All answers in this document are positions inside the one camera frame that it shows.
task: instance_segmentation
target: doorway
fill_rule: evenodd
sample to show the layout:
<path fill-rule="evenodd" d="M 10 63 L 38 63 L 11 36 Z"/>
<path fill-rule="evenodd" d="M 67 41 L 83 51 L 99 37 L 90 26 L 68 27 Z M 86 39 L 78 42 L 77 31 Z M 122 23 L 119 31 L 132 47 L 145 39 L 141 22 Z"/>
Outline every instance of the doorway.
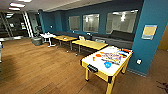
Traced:
<path fill-rule="evenodd" d="M 24 18 L 21 13 L 0 12 L 0 38 L 7 40 L 28 37 Z"/>

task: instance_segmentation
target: wooden floor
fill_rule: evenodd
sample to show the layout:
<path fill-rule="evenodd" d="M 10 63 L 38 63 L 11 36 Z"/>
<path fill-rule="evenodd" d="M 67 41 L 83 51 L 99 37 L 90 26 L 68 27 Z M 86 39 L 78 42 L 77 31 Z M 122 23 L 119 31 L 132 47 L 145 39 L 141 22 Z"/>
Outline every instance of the wooden floor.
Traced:
<path fill-rule="evenodd" d="M 80 66 L 83 55 L 30 39 L 3 42 L 0 94 L 105 94 L 107 83 Z M 147 77 L 126 71 L 116 77 L 112 94 L 166 94 L 156 81 L 168 82 L 168 52 L 158 50 Z"/>

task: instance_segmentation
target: table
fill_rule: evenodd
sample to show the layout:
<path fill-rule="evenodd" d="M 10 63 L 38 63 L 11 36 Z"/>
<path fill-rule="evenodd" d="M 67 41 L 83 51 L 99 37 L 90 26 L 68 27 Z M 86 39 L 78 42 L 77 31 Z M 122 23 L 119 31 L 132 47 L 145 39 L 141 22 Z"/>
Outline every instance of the table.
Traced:
<path fill-rule="evenodd" d="M 107 87 L 107 91 L 106 94 L 111 94 L 112 88 L 113 88 L 113 84 L 114 84 L 114 80 L 115 77 L 117 76 L 117 74 L 122 70 L 122 73 L 125 73 L 126 68 L 127 68 L 127 64 L 128 61 L 130 59 L 130 57 L 132 56 L 132 52 L 129 53 L 125 53 L 125 55 L 127 55 L 127 57 L 125 58 L 121 58 L 120 64 L 112 64 L 110 68 L 106 68 L 104 65 L 104 62 L 102 60 L 103 55 L 101 54 L 102 52 L 104 53 L 115 53 L 118 52 L 118 48 L 114 47 L 114 46 L 108 46 L 96 53 L 93 53 L 85 58 L 83 58 L 81 60 L 81 65 L 86 68 L 86 81 L 89 80 L 89 70 L 92 71 L 95 75 L 99 76 L 100 78 L 102 78 L 103 80 L 105 80 L 106 82 L 108 82 L 108 87 Z"/>
<path fill-rule="evenodd" d="M 53 37 L 55 39 L 58 39 L 59 40 L 59 43 L 60 43 L 60 46 L 61 46 L 61 41 L 65 41 L 65 42 L 70 42 L 70 47 L 71 47 L 71 50 L 72 50 L 72 40 L 75 40 L 77 38 L 74 38 L 74 37 L 69 37 L 69 36 L 64 36 L 64 35 L 61 35 L 61 36 L 56 36 L 56 37 Z"/>
<path fill-rule="evenodd" d="M 44 42 L 49 42 L 49 46 L 48 47 L 51 47 L 51 46 L 55 46 L 51 44 L 51 39 L 52 37 L 56 37 L 55 35 L 53 34 L 50 34 L 50 33 L 45 33 L 45 34 L 40 34 L 43 38 L 44 38 Z"/>
<path fill-rule="evenodd" d="M 79 53 L 80 53 L 80 45 L 85 46 L 85 47 L 89 47 L 92 49 L 96 49 L 96 50 L 100 50 L 103 47 L 108 45 L 106 43 L 99 43 L 99 42 L 95 42 L 95 41 L 91 41 L 91 40 L 76 40 L 76 41 L 72 41 L 72 43 L 79 45 Z"/>

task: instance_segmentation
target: wall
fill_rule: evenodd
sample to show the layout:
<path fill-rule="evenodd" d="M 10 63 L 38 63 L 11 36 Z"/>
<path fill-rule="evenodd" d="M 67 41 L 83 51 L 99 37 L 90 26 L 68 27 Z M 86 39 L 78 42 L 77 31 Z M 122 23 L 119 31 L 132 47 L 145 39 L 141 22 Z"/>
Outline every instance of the wall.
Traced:
<path fill-rule="evenodd" d="M 43 33 L 46 32 L 54 33 L 56 31 L 54 14 L 52 12 L 43 12 L 43 10 L 39 10 L 38 12 Z"/>
<path fill-rule="evenodd" d="M 154 54 L 156 52 L 156 49 L 159 45 L 160 39 L 168 22 L 167 7 L 167 0 L 144 0 L 144 3 L 143 0 L 116 0 L 112 2 L 86 6 L 68 11 L 60 11 L 60 13 L 58 14 L 57 11 L 53 13 L 57 14 L 55 15 L 55 25 L 57 27 L 60 26 L 56 28 L 56 30 L 60 31 L 69 30 L 69 16 L 80 16 L 80 31 L 76 31 L 76 33 L 86 33 L 82 32 L 83 15 L 100 14 L 99 33 L 105 34 L 108 13 L 111 13 L 113 11 L 128 11 L 138 9 L 138 17 L 136 19 L 135 28 L 133 31 L 134 33 L 136 32 L 132 47 L 133 55 L 128 64 L 128 68 L 138 71 L 139 73 L 142 73 L 142 75 L 146 75 L 148 73 L 148 69 L 151 65 L 152 59 L 154 57 Z M 46 19 L 43 18 L 43 20 L 51 21 L 52 17 L 50 17 L 50 19 L 48 17 L 46 17 Z M 158 26 L 153 40 L 141 39 L 143 28 L 145 25 Z M 138 59 L 142 60 L 140 65 L 136 63 Z"/>
<path fill-rule="evenodd" d="M 168 24 L 159 43 L 158 49 L 168 50 Z"/>
<path fill-rule="evenodd" d="M 128 68 L 138 71 L 144 75 L 148 73 L 148 69 L 151 65 L 152 59 L 168 22 L 167 7 L 167 0 L 144 0 L 132 46 L 134 53 L 130 59 Z M 145 25 L 158 26 L 153 40 L 141 39 Z M 136 63 L 138 59 L 142 60 L 140 65 Z"/>
<path fill-rule="evenodd" d="M 105 2 L 102 4 L 96 4 L 96 5 L 68 10 L 65 13 L 66 15 L 65 19 L 67 24 L 66 29 L 69 30 L 69 22 L 68 22 L 69 16 L 80 16 L 80 31 L 78 31 L 78 33 L 83 33 L 83 15 L 100 14 L 98 33 L 105 34 L 108 13 L 112 13 L 114 11 L 127 11 L 127 10 L 138 9 L 139 13 L 137 15 L 139 16 L 141 12 L 142 4 L 143 4 L 143 0 L 137 0 L 136 2 L 134 0 L 129 0 L 129 1 L 116 0 L 116 1 Z"/>
<path fill-rule="evenodd" d="M 28 16 L 29 16 L 29 20 L 30 20 L 33 32 L 36 33 L 35 27 L 38 26 L 37 20 L 36 20 L 36 15 L 35 15 L 35 13 L 28 13 Z"/>

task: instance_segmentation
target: recessed light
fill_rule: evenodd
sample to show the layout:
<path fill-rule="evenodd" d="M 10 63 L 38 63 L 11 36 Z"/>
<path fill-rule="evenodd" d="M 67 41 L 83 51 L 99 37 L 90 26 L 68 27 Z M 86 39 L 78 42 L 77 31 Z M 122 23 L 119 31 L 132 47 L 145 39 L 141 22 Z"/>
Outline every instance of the recessed light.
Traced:
<path fill-rule="evenodd" d="M 22 1 L 22 2 L 31 2 L 32 0 L 18 0 L 18 1 Z"/>
<path fill-rule="evenodd" d="M 9 7 L 10 10 L 20 10 L 20 8 L 12 8 L 12 7 Z"/>
<path fill-rule="evenodd" d="M 24 7 L 25 6 L 24 4 L 17 4 L 17 3 L 10 3 L 10 5 L 14 7 Z"/>

